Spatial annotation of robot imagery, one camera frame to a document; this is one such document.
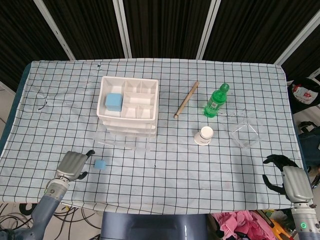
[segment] small blue cube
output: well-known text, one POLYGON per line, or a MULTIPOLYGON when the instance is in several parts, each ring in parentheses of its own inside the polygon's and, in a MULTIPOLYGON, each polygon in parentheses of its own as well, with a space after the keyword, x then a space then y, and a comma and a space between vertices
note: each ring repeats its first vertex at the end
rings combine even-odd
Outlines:
POLYGON ((106 162, 103 160, 95 160, 94 168, 103 170, 106 168, 106 162))
POLYGON ((109 111, 121 112, 122 108, 121 93, 108 93, 105 98, 105 106, 109 111))

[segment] black backdrop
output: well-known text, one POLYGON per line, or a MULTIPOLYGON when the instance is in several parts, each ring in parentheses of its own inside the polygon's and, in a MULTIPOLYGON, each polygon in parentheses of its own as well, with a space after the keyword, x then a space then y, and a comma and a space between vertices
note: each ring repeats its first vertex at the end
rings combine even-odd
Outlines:
MULTIPOLYGON (((76 59, 124 58, 112 0, 44 0, 76 59)), ((123 0, 133 58, 195 59, 210 0, 123 0)), ((203 56, 274 63, 320 10, 319 0, 221 0, 203 56)), ((14 91, 35 60, 68 60, 32 0, 0 6, 0 81, 14 91)), ((320 67, 320 27, 282 65, 288 80, 320 67)))

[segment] white plastic organizer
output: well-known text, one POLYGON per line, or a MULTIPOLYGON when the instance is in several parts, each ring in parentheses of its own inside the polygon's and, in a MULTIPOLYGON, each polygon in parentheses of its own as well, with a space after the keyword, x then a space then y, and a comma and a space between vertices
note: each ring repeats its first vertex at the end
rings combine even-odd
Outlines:
POLYGON ((109 131, 135 136, 157 135, 159 82, 155 79, 103 76, 96 114, 109 131), (121 111, 105 106, 109 93, 121 94, 121 111))

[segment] wooden stick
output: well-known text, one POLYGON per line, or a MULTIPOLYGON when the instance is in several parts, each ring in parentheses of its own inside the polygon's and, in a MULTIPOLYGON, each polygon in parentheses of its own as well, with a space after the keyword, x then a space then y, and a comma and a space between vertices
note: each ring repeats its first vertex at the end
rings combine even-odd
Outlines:
POLYGON ((192 94, 194 94, 195 90, 197 89, 197 87, 199 86, 199 82, 196 81, 193 85, 193 87, 191 88, 190 92, 188 93, 188 95, 185 97, 185 99, 183 100, 183 102, 181 103, 178 111, 176 111, 174 118, 177 119, 179 114, 184 110, 185 105, 188 103, 189 99, 191 98, 192 94))

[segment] small white cup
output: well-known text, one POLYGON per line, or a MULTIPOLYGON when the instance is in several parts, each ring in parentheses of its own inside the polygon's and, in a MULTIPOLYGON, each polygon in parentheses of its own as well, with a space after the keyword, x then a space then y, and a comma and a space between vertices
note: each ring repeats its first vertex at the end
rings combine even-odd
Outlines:
POLYGON ((209 126, 204 126, 196 135, 194 135, 194 141, 198 145, 205 146, 211 142, 213 135, 213 129, 209 126))

